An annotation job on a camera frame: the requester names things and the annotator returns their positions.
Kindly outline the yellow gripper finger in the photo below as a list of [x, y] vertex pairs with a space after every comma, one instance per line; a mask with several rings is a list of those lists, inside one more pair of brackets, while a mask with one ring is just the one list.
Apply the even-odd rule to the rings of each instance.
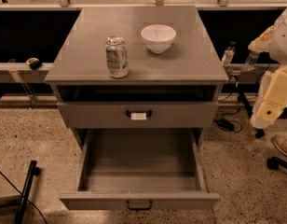
[[275, 72], [266, 71], [261, 79], [250, 123], [265, 129], [272, 125], [287, 107], [287, 65]]
[[249, 44], [248, 49], [258, 53], [269, 52], [271, 32], [272, 26], [268, 27], [262, 34], [255, 38], [255, 40]]

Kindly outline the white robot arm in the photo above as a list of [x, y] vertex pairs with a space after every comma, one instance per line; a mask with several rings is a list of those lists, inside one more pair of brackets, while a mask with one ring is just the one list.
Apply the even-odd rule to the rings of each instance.
[[248, 49], [268, 52], [270, 59], [280, 64], [275, 72], [264, 73], [250, 119], [254, 128], [265, 129], [287, 107], [287, 8], [272, 26], [249, 44]]

